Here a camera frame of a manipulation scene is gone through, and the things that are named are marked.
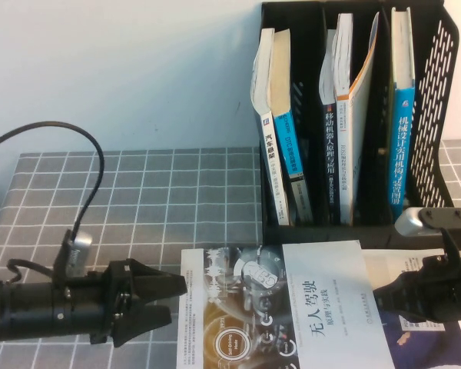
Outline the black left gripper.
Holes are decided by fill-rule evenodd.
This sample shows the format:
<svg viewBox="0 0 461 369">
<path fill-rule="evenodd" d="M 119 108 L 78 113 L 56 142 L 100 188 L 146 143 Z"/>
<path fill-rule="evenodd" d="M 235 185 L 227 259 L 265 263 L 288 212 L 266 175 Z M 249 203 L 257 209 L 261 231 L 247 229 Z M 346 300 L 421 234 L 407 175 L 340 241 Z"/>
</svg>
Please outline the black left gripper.
<svg viewBox="0 0 461 369">
<path fill-rule="evenodd" d="M 180 297 L 187 293 L 185 277 L 148 267 L 135 259 L 112 261 L 105 271 L 89 271 L 101 288 L 101 327 L 89 334 L 90 344 L 104 344 L 111 337 L 114 347 L 172 322 L 167 306 L 135 307 L 134 296 L 144 303 Z"/>
</svg>

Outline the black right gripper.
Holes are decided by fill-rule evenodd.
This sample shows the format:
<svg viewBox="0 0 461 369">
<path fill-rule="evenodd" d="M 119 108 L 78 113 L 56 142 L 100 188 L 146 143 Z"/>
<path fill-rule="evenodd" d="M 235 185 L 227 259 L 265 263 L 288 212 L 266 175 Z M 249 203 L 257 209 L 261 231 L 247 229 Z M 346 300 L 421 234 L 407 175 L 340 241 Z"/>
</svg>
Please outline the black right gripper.
<svg viewBox="0 0 461 369">
<path fill-rule="evenodd" d="M 461 256 L 426 257 L 421 269 L 402 272 L 394 281 L 376 288 L 373 295 L 385 311 L 413 323 L 461 321 Z"/>
</svg>

